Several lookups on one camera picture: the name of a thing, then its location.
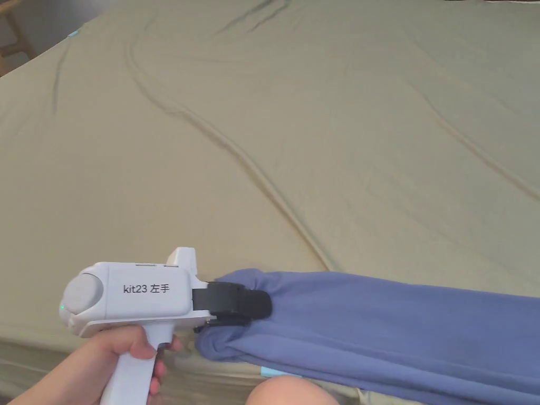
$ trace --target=blue fabric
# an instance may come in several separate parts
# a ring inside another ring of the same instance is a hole
[[[341,273],[241,270],[274,312],[198,351],[433,405],[540,404],[540,299]]]

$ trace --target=wooden furniture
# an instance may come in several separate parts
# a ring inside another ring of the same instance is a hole
[[[13,10],[19,6],[23,0],[6,0],[0,3],[0,17],[5,17],[9,27],[17,38],[13,44],[0,47],[0,76],[11,71],[9,63],[5,60],[7,56],[15,53],[23,52],[28,56],[28,59],[34,59],[37,54],[33,46],[28,41],[21,26],[17,23]]]

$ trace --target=khaki bed sheet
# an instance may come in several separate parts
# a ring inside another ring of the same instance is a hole
[[[72,350],[57,305],[77,272],[177,246],[204,279],[340,271],[540,296],[539,18],[132,0],[84,25],[0,79],[0,339]]]

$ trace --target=sheet wrinkle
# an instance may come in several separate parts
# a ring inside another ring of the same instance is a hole
[[[58,65],[56,66],[55,70],[55,82],[52,86],[52,103],[51,103],[51,112],[52,115],[56,114],[57,108],[58,108],[58,87],[60,86],[60,75],[62,73],[62,67],[64,66],[64,62],[66,60],[66,57],[68,56],[69,49],[71,47],[72,38],[70,38],[70,42],[67,44],[66,49],[64,50],[64,53],[62,54],[62,57],[58,61]]]
[[[222,29],[218,30],[215,35],[219,35],[221,34],[222,32],[225,32],[227,31],[228,29],[234,27],[235,25],[241,23],[242,21],[244,21],[247,17],[249,17],[250,15],[253,15],[263,9],[265,9],[266,7],[268,7],[269,5],[271,5],[272,3],[275,3],[277,0],[265,0],[263,1],[262,3],[256,5],[255,7],[249,9],[248,11],[246,11],[244,14],[242,14],[240,17],[237,17],[235,18],[234,20],[232,20],[231,22],[229,22],[227,25],[225,25]]]
[[[323,249],[320,243],[315,240],[314,235],[308,230],[307,226],[294,213],[290,203],[279,192],[277,187],[272,183],[270,178],[266,176],[263,170],[255,163],[255,161],[231,138],[223,134],[217,127],[211,124],[207,119],[199,116],[191,111],[185,104],[176,101],[168,94],[166,88],[156,81],[152,76],[146,73],[136,62],[134,57],[134,47],[137,44],[137,39],[126,50],[125,61],[128,71],[131,72],[133,81],[137,85],[141,94],[159,110],[165,114],[179,118],[182,121],[190,124],[199,133],[207,137],[214,145],[227,151],[234,161],[236,161],[253,181],[254,185],[271,201],[272,205],[283,215],[296,230],[301,239],[306,243],[309,249],[315,254],[315,257],[323,264],[325,271],[343,272],[339,269],[335,262],[330,258],[329,254]],[[167,107],[162,100],[158,100],[152,94],[150,87],[159,88],[159,94],[162,99],[166,98],[170,103]]]
[[[258,13],[259,11],[262,11],[264,10],[265,8],[267,8],[268,6],[276,3],[278,0],[265,0],[263,1],[262,3],[256,5],[255,7],[249,9],[248,11],[246,11],[244,14],[242,14],[240,17],[237,17],[235,18],[234,20],[232,20],[231,22],[229,22],[227,25],[225,25],[223,28],[221,28],[220,30],[218,30],[217,32],[214,33],[214,35],[219,35],[229,29],[231,29],[232,27],[234,27],[235,25],[238,25],[240,24],[241,22],[245,21],[245,19],[251,15],[254,15],[256,13]],[[255,31],[258,27],[260,27],[261,25],[267,23],[268,21],[270,21],[271,19],[273,19],[274,17],[276,17],[277,15],[279,15],[280,13],[282,13],[283,11],[285,11],[287,8],[289,8],[289,6],[291,5],[291,2],[292,0],[283,0],[284,4],[279,7],[277,10],[275,10],[272,14],[270,14],[268,17],[264,18],[262,21],[256,23],[256,25],[252,28],[250,28],[247,32],[253,32]]]
[[[452,245],[459,247],[461,250],[463,250],[464,252],[467,252],[472,257],[478,257],[478,258],[481,258],[481,259],[484,259],[484,260],[488,260],[490,263],[495,264],[496,268],[501,269],[501,272],[504,271],[504,273],[507,273],[507,274],[510,274],[510,275],[516,273],[516,269],[513,268],[512,266],[509,266],[506,263],[500,262],[499,260],[493,258],[489,254],[479,253],[479,252],[475,251],[470,246],[465,245],[460,240],[455,239],[455,238],[447,235],[443,230],[441,230],[441,229],[439,229],[437,227],[434,227],[434,226],[430,226],[421,217],[416,215],[414,212],[406,209],[404,206],[402,206],[400,204],[395,204],[392,201],[383,200],[383,199],[380,198],[379,195],[374,194],[369,189],[366,189],[366,192],[369,195],[371,195],[373,198],[380,201],[382,204],[390,205],[391,207],[395,208],[397,211],[399,211],[405,217],[410,218],[414,223],[418,224],[419,226],[421,226],[425,230],[427,230],[427,231],[429,231],[431,233],[434,233],[434,234],[438,235],[442,240],[446,240],[449,243],[451,243]],[[528,282],[530,282],[532,285],[539,285],[538,281],[532,275],[530,275],[528,273],[523,273],[523,271],[520,271],[520,273],[521,273],[521,277],[523,279],[527,280]]]
[[[290,6],[291,6],[291,3],[292,3],[292,0],[285,0],[284,1],[284,4],[279,7],[277,10],[275,10],[272,14],[270,14],[268,17],[266,17],[265,19],[263,19],[262,21],[258,22],[255,24],[255,26],[253,28],[251,28],[250,30],[248,30],[248,32],[253,32],[255,31],[258,27],[260,27],[261,25],[267,23],[268,21],[270,21],[272,18],[275,18],[277,17],[279,14],[281,14],[283,11],[287,10]]]
[[[473,86],[472,84],[470,84],[468,81],[464,80],[463,78],[459,78],[451,74],[448,71],[448,69],[446,69],[443,65],[441,65],[435,57],[433,57],[422,45],[420,45],[418,41],[413,39],[412,36],[406,32],[406,30],[401,30],[401,32],[405,36],[406,42],[411,47],[411,49],[416,50],[417,54],[420,54],[421,56],[423,56],[422,59],[427,59],[430,62],[430,64],[435,67],[435,71],[438,74],[440,74],[444,78],[455,83],[457,86],[460,86],[463,89],[467,89],[475,93],[479,93],[483,96],[488,96],[503,111],[508,111],[512,113],[514,116],[519,117],[519,114],[514,109],[507,106],[504,102],[500,101],[493,94],[488,93],[485,90],[481,90]]]
[[[429,113],[433,116],[437,124],[455,141],[460,143],[465,149],[472,153],[479,161],[481,161],[486,167],[497,173],[500,177],[508,181],[515,188],[529,196],[532,200],[540,203],[540,191],[534,186],[527,184],[525,180],[519,177],[518,174],[512,173],[506,169],[502,163],[497,161],[493,156],[483,151],[482,148],[476,145],[469,137],[455,129],[451,123],[449,123],[442,113],[435,107],[435,105],[429,100],[429,98],[422,92],[417,90],[410,82],[401,78],[406,83],[407,87],[413,94],[422,99],[425,105],[428,107]]]

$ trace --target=finger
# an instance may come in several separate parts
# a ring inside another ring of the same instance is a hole
[[[165,375],[167,374],[167,367],[165,366],[165,363],[160,360],[156,362],[156,365],[154,366],[154,376],[158,378],[158,380],[161,380]]]
[[[150,346],[142,326],[122,326],[105,330],[94,337],[100,348],[115,354],[131,353],[136,359],[151,359],[156,350]]]
[[[169,350],[172,350],[173,352],[178,352],[182,350],[182,342],[180,342],[180,339],[178,336],[173,337],[171,344],[168,347]]]
[[[152,377],[152,380],[150,381],[150,395],[157,394],[160,388],[161,384],[159,383],[158,379],[156,377]]]

